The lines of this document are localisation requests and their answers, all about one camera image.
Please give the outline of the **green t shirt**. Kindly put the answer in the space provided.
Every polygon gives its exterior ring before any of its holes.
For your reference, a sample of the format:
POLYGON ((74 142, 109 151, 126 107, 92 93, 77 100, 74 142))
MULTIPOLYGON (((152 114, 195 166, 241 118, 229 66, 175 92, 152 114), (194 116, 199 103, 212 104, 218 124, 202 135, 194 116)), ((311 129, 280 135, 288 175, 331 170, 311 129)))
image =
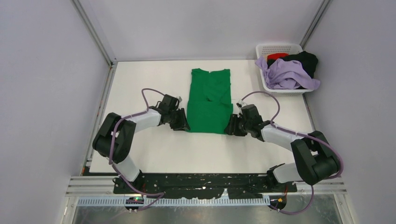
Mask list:
POLYGON ((192 69, 186 113, 189 132, 224 134, 232 113, 231 71, 192 69))

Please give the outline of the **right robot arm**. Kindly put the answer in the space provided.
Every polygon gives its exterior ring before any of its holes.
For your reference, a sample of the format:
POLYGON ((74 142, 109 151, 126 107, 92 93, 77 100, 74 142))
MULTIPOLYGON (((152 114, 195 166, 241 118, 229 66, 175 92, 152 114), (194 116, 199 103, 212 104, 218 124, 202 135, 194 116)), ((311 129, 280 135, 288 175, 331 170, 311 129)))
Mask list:
POLYGON ((298 133, 271 120, 264 121, 255 105, 239 106, 240 113, 230 116, 224 129, 227 135, 246 136, 273 143, 292 152, 294 162, 270 168, 264 177, 271 191, 279 191, 287 182, 315 185, 341 171, 341 161, 319 132, 298 133))

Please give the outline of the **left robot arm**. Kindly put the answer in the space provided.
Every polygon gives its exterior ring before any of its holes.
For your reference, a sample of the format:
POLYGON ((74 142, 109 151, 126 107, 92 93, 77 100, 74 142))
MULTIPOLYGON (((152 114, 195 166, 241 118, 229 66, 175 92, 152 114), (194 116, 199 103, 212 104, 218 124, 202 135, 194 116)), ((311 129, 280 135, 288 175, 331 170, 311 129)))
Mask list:
POLYGON ((179 108, 181 98, 165 94, 155 106, 144 111, 122 117, 109 113, 98 130, 92 148, 108 159, 110 165, 125 180, 125 187, 138 193, 144 185, 142 171, 132 159, 134 135, 145 129, 169 124, 174 131, 189 131, 184 108, 179 108))

